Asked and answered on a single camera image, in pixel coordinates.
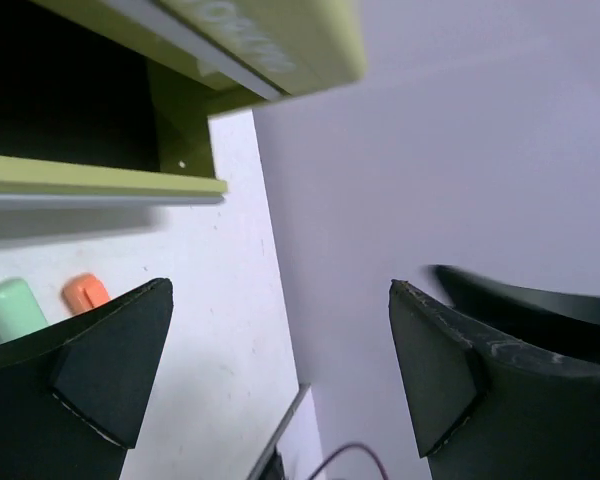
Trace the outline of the orange cap highlighter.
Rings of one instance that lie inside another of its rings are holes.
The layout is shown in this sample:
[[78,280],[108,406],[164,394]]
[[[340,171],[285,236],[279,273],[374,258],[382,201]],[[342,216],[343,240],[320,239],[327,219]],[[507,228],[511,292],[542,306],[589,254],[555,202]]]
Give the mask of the orange cap highlighter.
[[72,278],[63,287],[62,298],[73,315],[88,312],[111,300],[104,284],[92,273]]

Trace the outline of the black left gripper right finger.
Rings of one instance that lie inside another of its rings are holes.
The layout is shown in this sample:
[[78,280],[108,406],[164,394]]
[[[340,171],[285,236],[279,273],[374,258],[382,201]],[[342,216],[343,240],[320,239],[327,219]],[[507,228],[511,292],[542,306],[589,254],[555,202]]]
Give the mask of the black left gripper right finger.
[[389,318],[435,479],[600,479],[600,327],[466,316],[408,282]]

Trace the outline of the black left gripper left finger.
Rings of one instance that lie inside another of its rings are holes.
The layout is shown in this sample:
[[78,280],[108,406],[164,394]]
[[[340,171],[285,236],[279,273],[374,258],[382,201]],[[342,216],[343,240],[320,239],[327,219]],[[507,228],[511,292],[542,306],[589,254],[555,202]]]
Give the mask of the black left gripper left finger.
[[0,344],[0,479],[119,478],[172,313],[172,282],[156,278]]

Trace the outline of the green cap highlighter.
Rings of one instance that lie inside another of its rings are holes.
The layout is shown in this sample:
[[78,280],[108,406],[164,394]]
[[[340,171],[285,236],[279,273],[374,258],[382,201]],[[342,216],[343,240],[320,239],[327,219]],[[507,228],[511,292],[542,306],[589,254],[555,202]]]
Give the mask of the green cap highlighter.
[[29,284],[22,278],[0,282],[0,341],[9,342],[48,326]]

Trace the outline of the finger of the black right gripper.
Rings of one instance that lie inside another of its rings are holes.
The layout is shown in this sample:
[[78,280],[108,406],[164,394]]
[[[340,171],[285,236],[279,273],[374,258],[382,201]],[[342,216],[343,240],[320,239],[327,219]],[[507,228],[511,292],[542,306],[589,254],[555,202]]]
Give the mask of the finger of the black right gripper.
[[526,343],[600,364],[600,296],[502,283],[455,266],[429,272],[454,310]]

